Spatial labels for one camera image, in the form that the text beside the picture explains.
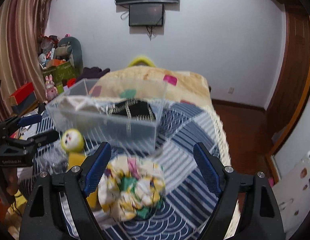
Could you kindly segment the person's left hand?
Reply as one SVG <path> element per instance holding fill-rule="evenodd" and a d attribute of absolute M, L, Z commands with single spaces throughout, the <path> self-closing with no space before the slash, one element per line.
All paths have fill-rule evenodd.
<path fill-rule="evenodd" d="M 18 191 L 17 168 L 4 168 L 3 172 L 7 181 L 6 191 L 9 195 L 14 196 Z"/>

